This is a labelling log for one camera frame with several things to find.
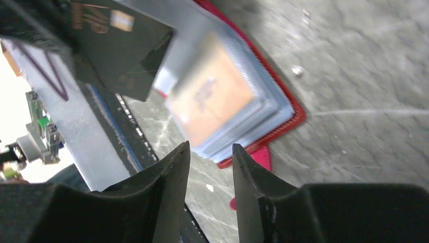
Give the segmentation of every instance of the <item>red binder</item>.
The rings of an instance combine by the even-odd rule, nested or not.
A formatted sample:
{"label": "red binder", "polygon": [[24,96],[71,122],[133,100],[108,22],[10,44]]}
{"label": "red binder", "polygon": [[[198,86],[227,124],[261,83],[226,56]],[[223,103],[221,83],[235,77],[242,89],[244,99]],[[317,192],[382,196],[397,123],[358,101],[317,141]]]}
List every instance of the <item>red binder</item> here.
{"label": "red binder", "polygon": [[[246,147],[246,151],[249,154],[252,154],[260,149],[268,149],[265,146],[267,146],[270,142],[275,140],[276,138],[280,137],[281,135],[284,135],[288,131],[296,128],[301,123],[303,123],[306,119],[306,114],[304,109],[301,107],[301,105],[298,103],[297,99],[292,95],[292,92],[290,92],[287,87],[284,85],[280,77],[276,74],[274,69],[269,65],[269,63],[266,61],[266,59],[263,57],[263,55],[258,51],[256,46],[246,37],[246,35],[231,21],[229,20],[225,15],[223,15],[209,0],[194,0],[197,4],[199,4],[202,8],[206,9],[207,11],[211,12],[215,16],[217,16],[219,19],[224,21],[226,24],[228,24],[231,28],[233,28],[242,38],[247,42],[250,49],[253,51],[255,56],[259,59],[262,66],[270,73],[271,77],[274,79],[274,81],[279,85],[279,87],[282,89],[286,97],[289,99],[289,101],[292,104],[292,107],[295,111],[293,117],[285,122],[283,125],[279,126],[272,132],[266,134],[264,137],[260,138],[253,144]],[[220,163],[218,163],[218,167],[220,169],[225,169],[229,167],[232,164],[232,158],[228,158]]]}

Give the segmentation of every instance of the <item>stack of cards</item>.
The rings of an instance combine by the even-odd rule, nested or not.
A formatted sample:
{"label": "stack of cards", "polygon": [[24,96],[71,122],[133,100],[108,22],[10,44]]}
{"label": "stack of cards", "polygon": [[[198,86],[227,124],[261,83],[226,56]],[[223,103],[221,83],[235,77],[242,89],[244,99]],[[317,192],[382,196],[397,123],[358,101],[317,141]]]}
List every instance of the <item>stack of cards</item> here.
{"label": "stack of cards", "polygon": [[285,94],[232,30],[208,32],[166,105],[191,148],[219,163],[290,120]]}

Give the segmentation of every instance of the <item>black box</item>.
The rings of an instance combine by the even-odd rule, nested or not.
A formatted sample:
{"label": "black box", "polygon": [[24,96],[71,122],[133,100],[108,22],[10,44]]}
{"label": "black box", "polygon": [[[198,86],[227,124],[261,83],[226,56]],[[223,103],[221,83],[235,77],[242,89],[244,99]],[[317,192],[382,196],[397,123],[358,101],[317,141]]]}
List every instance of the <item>black box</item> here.
{"label": "black box", "polygon": [[76,79],[145,101],[173,29],[114,0],[71,0]]}

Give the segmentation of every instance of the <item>black plastic part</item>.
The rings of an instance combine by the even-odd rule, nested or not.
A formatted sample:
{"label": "black plastic part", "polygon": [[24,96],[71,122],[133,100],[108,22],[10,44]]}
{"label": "black plastic part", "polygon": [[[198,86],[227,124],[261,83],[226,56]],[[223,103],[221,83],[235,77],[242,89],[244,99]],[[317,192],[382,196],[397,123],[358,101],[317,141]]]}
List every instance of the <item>black plastic part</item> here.
{"label": "black plastic part", "polygon": [[5,152],[0,152],[0,168],[2,164],[7,162],[16,162],[18,161],[18,157],[14,153],[13,150],[7,150]]}
{"label": "black plastic part", "polygon": [[[128,109],[123,98],[107,90],[97,90],[89,85],[79,85],[80,90],[84,93],[88,103],[90,104],[94,114],[97,117],[100,125],[103,127],[112,145],[118,152],[119,157],[122,159],[124,166],[128,169],[131,175],[136,173],[133,165],[128,160],[128,153],[123,145],[117,142],[117,131],[122,133],[122,137],[126,139],[129,149],[136,156],[140,166],[144,169],[159,161],[158,156],[145,137],[142,129],[138,125],[131,111]],[[97,90],[95,96],[91,90]],[[117,130],[113,130],[111,122],[106,120],[103,115],[106,112],[101,111],[101,106],[104,106],[111,117],[115,120]],[[180,229],[180,240],[184,243],[205,243],[208,242],[204,232],[195,220],[192,212],[184,205],[184,220]]]}
{"label": "black plastic part", "polygon": [[59,54],[77,49],[56,1],[0,0],[0,36]]}
{"label": "black plastic part", "polygon": [[189,143],[103,192],[0,185],[0,242],[178,242]]}
{"label": "black plastic part", "polygon": [[71,0],[77,80],[146,101],[173,29],[115,0]]}
{"label": "black plastic part", "polygon": [[405,184],[296,188],[233,145],[240,242],[429,242],[429,194]]}

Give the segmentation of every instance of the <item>marble surface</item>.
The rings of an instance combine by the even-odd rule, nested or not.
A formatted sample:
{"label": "marble surface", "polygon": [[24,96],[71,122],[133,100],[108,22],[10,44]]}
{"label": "marble surface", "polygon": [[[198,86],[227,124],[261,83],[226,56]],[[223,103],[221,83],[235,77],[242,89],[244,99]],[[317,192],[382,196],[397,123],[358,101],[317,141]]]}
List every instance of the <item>marble surface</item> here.
{"label": "marble surface", "polygon": [[[274,173],[429,189],[427,0],[213,0],[272,60],[308,113],[271,143]],[[291,68],[300,66],[303,76]],[[152,92],[128,100],[159,156],[184,139]],[[210,242],[238,242],[232,169],[192,156],[186,203]]]}

